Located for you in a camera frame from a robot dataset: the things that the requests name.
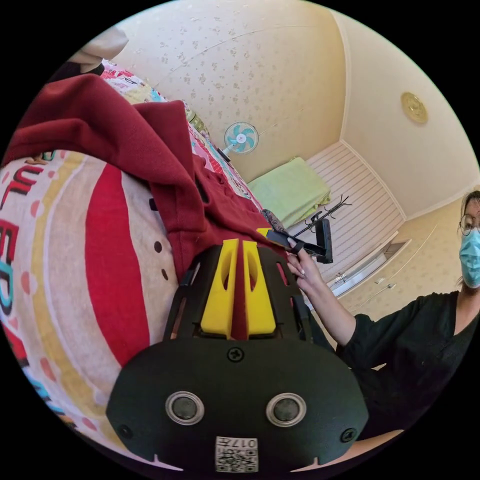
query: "yellow plastic piece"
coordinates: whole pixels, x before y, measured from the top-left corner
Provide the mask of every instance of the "yellow plastic piece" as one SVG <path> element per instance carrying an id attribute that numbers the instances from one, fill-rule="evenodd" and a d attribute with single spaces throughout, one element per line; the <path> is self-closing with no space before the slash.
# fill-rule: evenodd
<path id="1" fill-rule="evenodd" d="M 200 327 L 206 334 L 225 335 L 227 339 L 231 336 L 238 250 L 238 238 L 223 241 L 210 294 L 200 322 Z"/>
<path id="2" fill-rule="evenodd" d="M 275 317 L 260 264 L 257 243 L 244 241 L 242 245 L 246 328 L 248 335 L 272 334 L 275 331 Z M 250 278 L 254 281 L 253 289 L 250 285 Z"/>
<path id="3" fill-rule="evenodd" d="M 271 228 L 257 228 L 256 231 L 260 234 L 263 235 L 265 238 L 267 238 L 268 233 L 272 230 Z"/>

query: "dark red cloth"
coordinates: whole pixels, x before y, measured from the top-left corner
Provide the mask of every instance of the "dark red cloth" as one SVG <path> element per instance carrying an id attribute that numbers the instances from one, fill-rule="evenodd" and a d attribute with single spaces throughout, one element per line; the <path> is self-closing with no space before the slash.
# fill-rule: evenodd
<path id="1" fill-rule="evenodd" d="M 227 239 L 255 241 L 285 255 L 257 233 L 269 224 L 254 204 L 192 153 L 180 100 L 130 105 L 92 74 L 50 83 L 20 122 L 2 164 L 60 149 L 96 157 L 149 183 L 179 278 L 197 254 Z M 232 334 L 240 339 L 246 333 L 241 251 L 235 290 Z"/>

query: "qr code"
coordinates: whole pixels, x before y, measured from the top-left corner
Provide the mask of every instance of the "qr code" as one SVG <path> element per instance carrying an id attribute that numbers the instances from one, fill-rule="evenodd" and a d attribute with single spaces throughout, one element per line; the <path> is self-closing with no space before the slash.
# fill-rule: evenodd
<path id="1" fill-rule="evenodd" d="M 215 466 L 217 472 L 258 472 L 257 439 L 218 436 L 215 446 Z"/>

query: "cord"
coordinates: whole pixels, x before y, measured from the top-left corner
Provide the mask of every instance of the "cord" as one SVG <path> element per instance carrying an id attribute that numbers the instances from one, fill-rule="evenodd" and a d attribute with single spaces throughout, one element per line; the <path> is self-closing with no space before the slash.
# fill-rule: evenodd
<path id="1" fill-rule="evenodd" d="M 430 232 L 430 234 L 428 235 L 428 237 L 423 241 L 423 243 L 416 249 L 416 251 L 411 255 L 411 257 L 389 278 L 389 280 L 391 280 L 393 277 L 395 277 L 395 275 L 397 275 L 409 262 L 410 260 L 413 259 L 413 257 L 415 257 L 415 255 L 417 255 L 417 253 L 424 247 L 424 245 L 427 243 L 427 241 L 429 240 L 429 238 L 433 235 L 435 229 L 439 226 L 439 224 L 437 223 L 432 231 Z M 397 284 L 396 283 L 389 283 L 386 287 L 382 288 L 380 291 L 378 291 L 377 293 L 375 293 L 374 295 L 372 295 L 370 298 L 368 298 L 367 300 L 365 300 L 361 305 L 357 306 L 356 308 L 354 308 L 353 310 L 351 310 L 350 312 L 356 312 L 358 309 L 360 309 L 361 307 L 363 307 L 365 304 L 367 304 L 370 300 L 372 300 L 373 298 L 375 298 L 377 295 L 381 294 L 382 292 L 384 292 L 385 290 L 391 290 L 393 289 Z"/>

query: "surgical mask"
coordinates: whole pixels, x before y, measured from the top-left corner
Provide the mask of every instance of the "surgical mask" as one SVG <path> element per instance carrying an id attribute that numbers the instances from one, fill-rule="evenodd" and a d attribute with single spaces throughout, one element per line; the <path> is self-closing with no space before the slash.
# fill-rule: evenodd
<path id="1" fill-rule="evenodd" d="M 473 229 L 461 239 L 461 274 L 471 289 L 480 287 L 480 231 Z"/>

